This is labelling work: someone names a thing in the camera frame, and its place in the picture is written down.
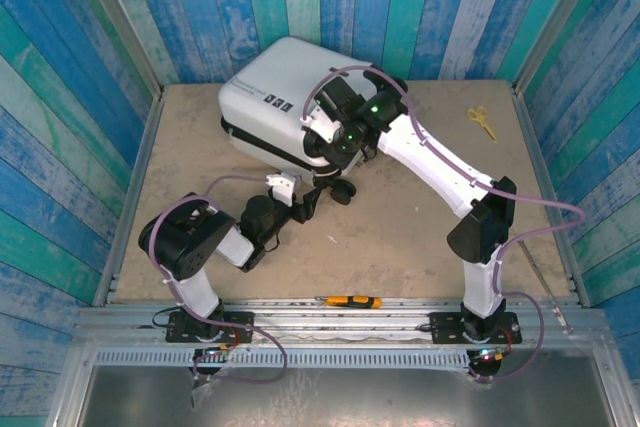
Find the wooden tabletop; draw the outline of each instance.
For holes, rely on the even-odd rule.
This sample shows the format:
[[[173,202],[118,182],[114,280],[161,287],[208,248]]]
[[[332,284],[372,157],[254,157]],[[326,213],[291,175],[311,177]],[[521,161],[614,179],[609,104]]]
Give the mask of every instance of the wooden tabletop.
[[[229,173],[262,176],[269,166],[236,151],[220,127],[219,85],[169,87],[153,153],[134,219],[118,284],[118,300],[169,299],[169,290],[137,247],[142,227],[170,203]],[[511,101],[502,81],[415,81],[409,92],[423,125],[440,142],[495,179],[507,175],[518,192],[540,191]],[[484,106],[498,142],[466,116]],[[217,256],[206,264],[223,299],[305,298],[320,295],[461,297],[462,261],[446,236],[458,219],[444,201],[407,168],[380,154],[347,176],[358,188],[351,205],[323,194],[312,221],[290,222],[281,246],[251,272],[242,273]],[[263,185],[228,182],[212,196],[239,218],[246,201]],[[547,226],[544,209],[518,203],[511,235]],[[569,294],[551,235],[527,241],[554,294]],[[519,247],[503,265],[505,290],[544,295]]]

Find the blue striped wall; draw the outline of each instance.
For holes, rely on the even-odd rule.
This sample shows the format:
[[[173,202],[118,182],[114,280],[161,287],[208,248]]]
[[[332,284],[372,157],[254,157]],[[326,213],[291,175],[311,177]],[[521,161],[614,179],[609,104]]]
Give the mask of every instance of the blue striped wall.
[[[640,379],[640,0],[579,0],[525,99],[592,305]]]
[[[0,0],[0,425],[44,425],[151,101],[98,0]]]
[[[557,0],[120,0],[162,84],[222,82],[292,35],[412,79],[513,80]]]

